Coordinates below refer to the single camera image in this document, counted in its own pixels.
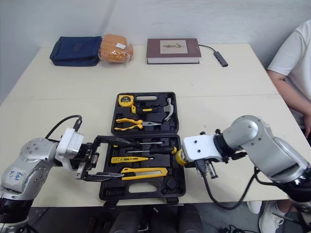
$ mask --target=yellow handle pliers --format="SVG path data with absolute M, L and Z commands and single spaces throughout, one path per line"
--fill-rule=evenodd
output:
M 131 130 L 134 128 L 139 128 L 140 130 L 144 126 L 154 126 L 154 125 L 161 125 L 161 123 L 156 123 L 152 121 L 142 121 L 142 120 L 133 120 L 133 119 L 128 119 L 128 118 L 122 118 L 122 119 L 116 119 L 117 123 L 133 123 L 134 125 L 128 128 L 114 128 L 115 130 L 121 130 L 121 131 L 126 131 L 126 130 Z

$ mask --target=white t-shirt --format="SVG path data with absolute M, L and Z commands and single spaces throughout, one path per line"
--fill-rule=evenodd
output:
M 268 70 L 286 75 L 285 81 L 311 102 L 311 20 L 301 24 L 288 37 Z M 303 115 L 290 110 L 300 128 L 304 129 Z

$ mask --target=navy blue pouch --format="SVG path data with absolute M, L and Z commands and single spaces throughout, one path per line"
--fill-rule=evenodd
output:
M 56 42 L 50 59 L 56 66 L 93 67 L 99 61 L 102 37 L 63 37 Z

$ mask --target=person's arm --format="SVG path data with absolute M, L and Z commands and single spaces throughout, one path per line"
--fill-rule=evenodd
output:
M 305 136 L 311 132 L 311 103 L 302 98 L 287 82 L 284 81 L 285 75 L 267 70 L 272 82 L 276 86 L 285 103 L 304 115 L 306 127 Z

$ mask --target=white table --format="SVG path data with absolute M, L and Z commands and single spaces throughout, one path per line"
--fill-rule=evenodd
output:
M 66 116 L 83 116 L 79 132 L 85 135 L 85 142 L 92 142 L 99 134 L 111 135 L 116 95 L 147 91 L 176 93 L 181 138 L 201 131 L 212 133 L 216 128 L 225 129 L 237 117 L 250 114 L 264 119 L 274 135 L 287 140 L 311 162 L 311 148 L 249 45 L 214 47 L 228 61 L 228 67 L 222 68 L 214 61 L 212 53 L 204 49 L 201 49 L 199 65 L 146 65 L 144 46 L 134 47 L 134 60 L 126 66 L 103 67 L 100 63 L 96 67 L 55 67 L 48 59 L 51 49 L 41 49 L 0 106 L 0 172 L 16 159 L 25 142 L 45 136 Z M 157 79 L 151 82 L 150 77 Z M 62 125 L 52 137 L 59 138 L 65 127 L 66 124 Z M 103 170 L 105 144 L 99 147 L 99 153 L 94 173 Z M 253 173 L 252 163 L 243 158 L 227 165 L 215 164 L 215 168 L 219 178 L 210 182 L 212 193 L 219 201 L 237 201 Z M 75 180 L 73 175 L 61 167 L 53 168 L 34 206 L 104 203 L 98 198 L 99 183 Z M 185 169 L 185 175 L 187 192 L 179 202 L 211 202 L 195 169 Z M 277 188 L 254 182 L 245 200 L 285 198 Z M 119 204 L 164 202 L 162 199 L 138 199 L 122 200 Z

